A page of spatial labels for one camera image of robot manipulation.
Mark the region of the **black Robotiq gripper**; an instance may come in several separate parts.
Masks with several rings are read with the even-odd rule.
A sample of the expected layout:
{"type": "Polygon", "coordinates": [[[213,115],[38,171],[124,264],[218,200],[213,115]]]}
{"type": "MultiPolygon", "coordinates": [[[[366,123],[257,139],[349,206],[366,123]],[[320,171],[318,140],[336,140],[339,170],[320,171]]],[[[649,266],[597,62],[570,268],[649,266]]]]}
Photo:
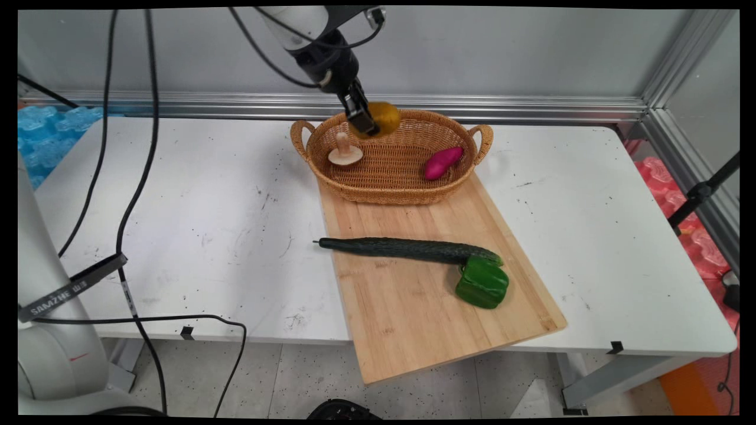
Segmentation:
{"type": "Polygon", "coordinates": [[[359,61],[342,32],[331,30],[319,36],[317,41],[338,48],[306,45],[289,51],[297,65],[313,83],[318,83],[324,93],[335,94],[343,105],[352,134],[358,138],[376,137],[380,126],[369,110],[369,103],[357,78],[359,61]]]}

